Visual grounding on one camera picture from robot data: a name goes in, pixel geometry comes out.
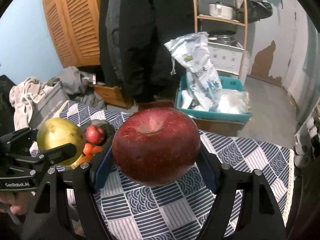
green label on bag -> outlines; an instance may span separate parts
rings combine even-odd
[[[185,62],[189,62],[190,60],[193,60],[193,56],[192,55],[184,58]]]

white pot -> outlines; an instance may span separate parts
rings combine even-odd
[[[233,18],[233,7],[220,2],[209,3],[209,14],[214,17],[231,20]]]

brown stain on wall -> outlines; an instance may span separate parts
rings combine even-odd
[[[275,41],[272,41],[268,47],[257,53],[252,65],[251,76],[264,80],[266,82],[281,85],[282,77],[274,78],[273,76],[269,76],[275,50],[276,43]]]

tablecloth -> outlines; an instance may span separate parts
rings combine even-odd
[[[108,120],[118,129],[130,114],[68,101],[55,117],[66,118],[85,131],[93,119]],[[262,170],[286,223],[293,192],[293,151],[258,140],[205,131],[200,131],[200,137],[222,163],[240,171]],[[31,155],[37,152],[33,146]],[[196,164],[183,177],[162,187],[132,182],[114,165],[105,187],[94,197],[106,225],[118,240],[193,240],[215,199],[205,187]],[[237,191],[225,236],[235,230],[241,199],[242,192]]]

red apple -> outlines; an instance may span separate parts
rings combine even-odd
[[[100,144],[104,140],[104,130],[98,125],[90,125],[85,132],[85,138],[91,144]]]
[[[133,114],[112,142],[115,163],[131,180],[160,186],[184,175],[196,161],[200,135],[195,122],[171,108]]]

